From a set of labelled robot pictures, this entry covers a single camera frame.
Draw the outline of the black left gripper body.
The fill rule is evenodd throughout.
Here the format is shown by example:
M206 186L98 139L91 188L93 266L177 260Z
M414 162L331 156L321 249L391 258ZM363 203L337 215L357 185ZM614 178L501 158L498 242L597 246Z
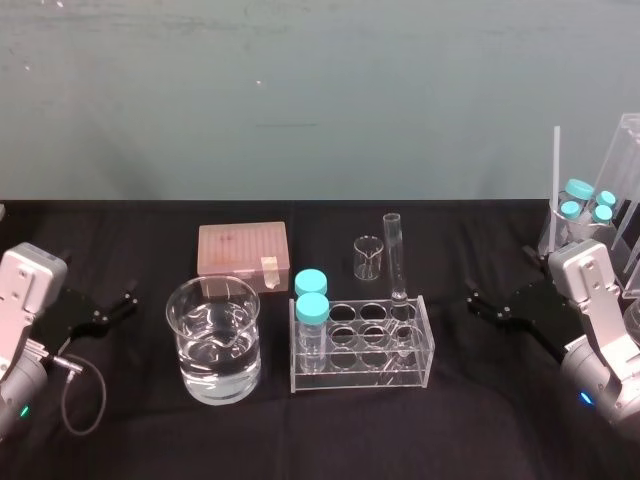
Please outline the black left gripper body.
M30 339L49 353L61 353L83 337L103 335L102 308L89 296L64 289L33 324Z

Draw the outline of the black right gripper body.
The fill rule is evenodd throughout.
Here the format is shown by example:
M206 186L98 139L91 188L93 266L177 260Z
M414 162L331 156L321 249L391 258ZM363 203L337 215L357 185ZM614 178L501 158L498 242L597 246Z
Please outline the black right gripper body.
M548 280L514 291L504 307L505 326L530 334L557 362L575 339L575 311Z

